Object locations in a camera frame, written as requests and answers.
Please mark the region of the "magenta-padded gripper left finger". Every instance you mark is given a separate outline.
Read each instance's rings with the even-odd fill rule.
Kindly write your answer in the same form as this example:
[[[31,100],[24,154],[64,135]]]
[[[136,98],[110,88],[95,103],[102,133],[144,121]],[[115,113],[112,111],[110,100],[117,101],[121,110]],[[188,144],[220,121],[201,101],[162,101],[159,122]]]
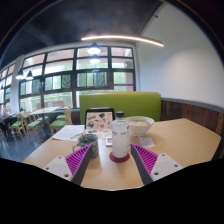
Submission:
[[[76,185],[81,185],[92,153],[92,145],[84,146],[66,157],[57,156],[44,167],[44,170]]]

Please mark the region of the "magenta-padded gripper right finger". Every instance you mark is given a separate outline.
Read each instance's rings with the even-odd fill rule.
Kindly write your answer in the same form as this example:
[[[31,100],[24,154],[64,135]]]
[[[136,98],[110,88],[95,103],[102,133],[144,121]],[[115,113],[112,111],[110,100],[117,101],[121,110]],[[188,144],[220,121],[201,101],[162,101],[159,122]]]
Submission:
[[[182,169],[182,166],[166,153],[156,154],[137,144],[131,145],[131,154],[144,185]]]

